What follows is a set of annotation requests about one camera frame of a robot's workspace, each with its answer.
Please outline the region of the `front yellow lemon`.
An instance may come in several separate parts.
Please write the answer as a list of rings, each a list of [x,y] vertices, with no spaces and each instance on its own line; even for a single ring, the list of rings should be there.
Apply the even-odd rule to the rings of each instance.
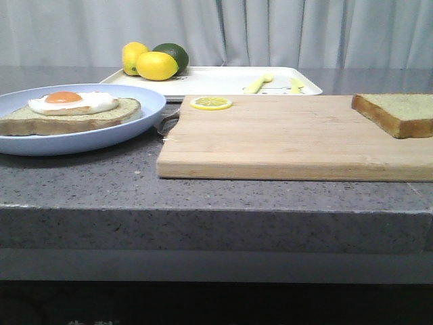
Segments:
[[[159,51],[141,54],[135,65],[138,75],[151,81],[170,79],[179,69],[177,61],[172,56]]]

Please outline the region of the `yellow lemon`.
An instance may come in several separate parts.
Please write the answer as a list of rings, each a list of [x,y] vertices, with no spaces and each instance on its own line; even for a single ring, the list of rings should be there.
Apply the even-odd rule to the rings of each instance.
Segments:
[[[122,67],[124,72],[129,76],[137,76],[137,58],[148,51],[148,47],[140,42],[133,41],[126,44],[122,48]]]
[[[151,81],[170,79],[179,69],[177,61],[172,56],[159,51],[141,54],[135,65],[138,75]]]

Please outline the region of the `white rectangular tray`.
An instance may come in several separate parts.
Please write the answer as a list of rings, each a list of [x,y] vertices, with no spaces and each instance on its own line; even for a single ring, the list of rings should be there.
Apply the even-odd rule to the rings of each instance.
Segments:
[[[186,95],[242,95],[244,88],[264,74],[273,80],[264,83],[261,95],[319,95],[322,89],[294,68],[248,66],[188,66],[182,74],[167,81],[149,81],[129,76],[123,70],[102,80],[102,83],[132,85],[152,89],[164,95],[168,102],[182,102]]]

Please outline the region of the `green lime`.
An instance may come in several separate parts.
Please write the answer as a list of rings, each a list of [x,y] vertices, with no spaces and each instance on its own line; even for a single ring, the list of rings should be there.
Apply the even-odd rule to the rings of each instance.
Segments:
[[[177,62],[179,66],[176,75],[181,74],[189,64],[188,53],[180,45],[176,43],[162,43],[155,46],[153,50],[166,53],[173,57],[173,59]]]

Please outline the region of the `grey curtain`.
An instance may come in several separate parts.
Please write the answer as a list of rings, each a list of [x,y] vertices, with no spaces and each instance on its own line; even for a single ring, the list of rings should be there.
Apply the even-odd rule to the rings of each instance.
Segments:
[[[428,69],[432,2],[1,2],[4,66],[119,66],[131,41],[196,66]]]

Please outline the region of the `left yellow lemon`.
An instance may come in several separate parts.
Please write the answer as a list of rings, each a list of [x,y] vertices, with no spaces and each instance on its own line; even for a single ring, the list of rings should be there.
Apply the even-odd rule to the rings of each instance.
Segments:
[[[129,76],[137,76],[137,58],[148,51],[148,47],[140,42],[133,41],[126,44],[122,48],[122,67],[124,72]]]

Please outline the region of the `bread slice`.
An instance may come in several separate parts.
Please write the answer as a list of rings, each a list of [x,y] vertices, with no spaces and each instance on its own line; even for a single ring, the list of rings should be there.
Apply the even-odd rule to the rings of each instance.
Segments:
[[[83,115],[46,115],[30,106],[1,117],[1,135],[62,135],[114,127],[140,119],[141,104],[133,98],[120,98],[117,108]]]
[[[352,108],[397,139],[432,136],[432,95],[358,93]]]

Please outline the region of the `lemon slice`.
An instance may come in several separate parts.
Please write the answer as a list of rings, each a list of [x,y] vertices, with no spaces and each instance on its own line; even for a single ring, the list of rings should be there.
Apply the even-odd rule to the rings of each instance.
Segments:
[[[197,97],[190,101],[190,105],[199,110],[224,110],[232,107],[231,100],[224,97]]]

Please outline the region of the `yellow plastic spoon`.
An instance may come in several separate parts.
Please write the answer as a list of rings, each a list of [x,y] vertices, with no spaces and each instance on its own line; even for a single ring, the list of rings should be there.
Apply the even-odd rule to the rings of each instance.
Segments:
[[[263,86],[264,83],[269,83],[273,80],[272,74],[263,74],[262,76],[258,77],[256,80],[254,80],[251,84],[249,84],[247,87],[243,88],[244,94],[255,94],[258,93],[260,88]]]

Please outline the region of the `blue round plate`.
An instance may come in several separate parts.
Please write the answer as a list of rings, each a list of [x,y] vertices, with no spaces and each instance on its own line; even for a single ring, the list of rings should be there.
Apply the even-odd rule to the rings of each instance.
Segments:
[[[151,128],[162,114],[166,98],[157,91],[131,85],[85,83],[26,89],[1,96],[1,116],[56,91],[102,91],[118,98],[134,98],[141,104],[143,116],[122,125],[63,135],[1,136],[1,153],[18,156],[55,156],[87,152],[127,141]]]

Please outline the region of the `fried egg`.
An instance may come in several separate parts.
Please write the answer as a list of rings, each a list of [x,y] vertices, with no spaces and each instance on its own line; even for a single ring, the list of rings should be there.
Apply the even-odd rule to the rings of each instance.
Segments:
[[[106,92],[58,91],[28,101],[30,109],[44,115],[84,115],[117,108],[119,101]]]

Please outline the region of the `wooden cutting board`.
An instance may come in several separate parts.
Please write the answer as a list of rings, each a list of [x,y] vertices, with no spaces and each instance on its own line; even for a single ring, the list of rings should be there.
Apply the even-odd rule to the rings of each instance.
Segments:
[[[396,139],[349,95],[234,95],[225,110],[186,97],[157,159],[160,177],[431,181],[432,139]]]

